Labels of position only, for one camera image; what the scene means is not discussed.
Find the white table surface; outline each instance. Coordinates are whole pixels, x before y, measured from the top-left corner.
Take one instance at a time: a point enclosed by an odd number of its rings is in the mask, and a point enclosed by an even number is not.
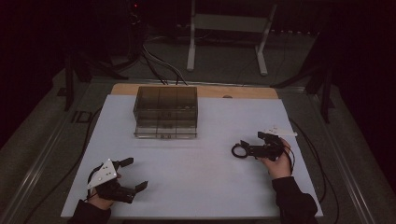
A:
[[[73,216],[86,197],[92,169],[107,159],[134,158],[120,168],[126,188],[143,181],[148,187],[132,204],[115,203],[114,218],[217,219],[278,217],[275,192],[266,168],[252,157],[237,159],[231,148],[240,140],[262,145],[257,131],[274,125],[291,130],[281,100],[198,98],[198,137],[186,140],[134,137],[135,96],[108,95],[78,168],[62,217]],[[294,177],[311,194],[323,216],[294,136],[285,136],[296,157]]]

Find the gray floor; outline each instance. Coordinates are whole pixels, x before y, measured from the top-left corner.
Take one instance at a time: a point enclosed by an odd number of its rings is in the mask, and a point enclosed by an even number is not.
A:
[[[189,45],[185,38],[155,38],[148,41],[146,47],[151,53],[176,67],[188,83],[269,86],[295,75],[314,41],[315,38],[308,35],[270,34],[264,50],[268,77],[260,76],[255,61],[254,45],[249,41],[232,45],[207,45],[200,42],[193,72],[186,71]],[[114,57],[113,60],[117,63],[124,59]],[[175,80],[175,75],[168,69],[158,65],[156,68],[169,80]],[[141,62],[121,73],[130,78],[127,82],[158,83],[148,67]],[[88,123],[71,122],[75,111],[95,112],[103,105],[112,86],[117,82],[96,71],[91,83],[76,83],[76,101],[70,112],[66,113],[65,99],[57,96],[58,90],[64,87],[64,71],[55,77],[54,88],[0,151],[0,212],[3,218],[5,215],[11,216],[8,220],[12,221],[9,223],[23,223],[35,205],[73,166],[82,150],[89,128]],[[324,171],[331,180],[338,199],[338,223],[396,223],[396,197],[380,172],[337,88],[332,87],[331,99],[334,108],[330,109],[331,123],[325,124],[318,115],[318,97],[304,93],[305,83],[306,79],[277,92],[290,118],[300,125],[318,150]],[[295,131],[299,133],[297,140],[317,195],[322,195],[324,188],[318,165],[308,144],[302,138],[302,133],[297,128]],[[50,153],[43,155],[42,152],[45,150]],[[39,158],[47,159],[46,162],[35,163]],[[76,171],[77,169],[74,169],[61,186],[38,207],[28,223],[65,223],[60,214]],[[334,223],[337,206],[329,185],[321,206],[324,217],[318,219],[319,223]],[[277,219],[135,220],[132,223],[209,222],[279,223]]]

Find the dark background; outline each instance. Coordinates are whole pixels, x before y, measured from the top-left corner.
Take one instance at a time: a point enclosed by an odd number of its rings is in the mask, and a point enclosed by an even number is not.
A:
[[[177,26],[190,21],[190,1],[136,2],[141,17],[167,35],[178,35]],[[247,16],[267,9],[238,1],[197,1],[203,12],[219,8],[222,14]],[[304,66],[333,62],[333,84],[396,191],[395,15],[393,1],[279,1],[272,29],[318,36]],[[0,146],[50,90],[51,79],[64,68],[65,50],[82,49],[106,60],[106,34],[98,21],[106,20],[97,18],[91,1],[1,1]]]

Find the small storage organizer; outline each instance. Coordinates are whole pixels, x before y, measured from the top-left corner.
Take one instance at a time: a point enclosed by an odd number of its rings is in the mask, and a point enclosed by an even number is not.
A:
[[[196,87],[139,87],[134,102],[138,138],[195,138]]]

